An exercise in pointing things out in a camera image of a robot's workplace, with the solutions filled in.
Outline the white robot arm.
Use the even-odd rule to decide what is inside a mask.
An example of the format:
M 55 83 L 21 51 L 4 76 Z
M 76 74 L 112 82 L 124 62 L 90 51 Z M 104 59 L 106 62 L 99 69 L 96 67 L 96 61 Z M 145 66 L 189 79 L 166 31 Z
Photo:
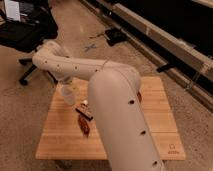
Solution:
M 166 171 L 145 119 L 138 93 L 140 73 L 110 60 L 65 57 L 48 41 L 34 54 L 33 64 L 56 75 L 88 82 L 87 99 L 112 171 Z

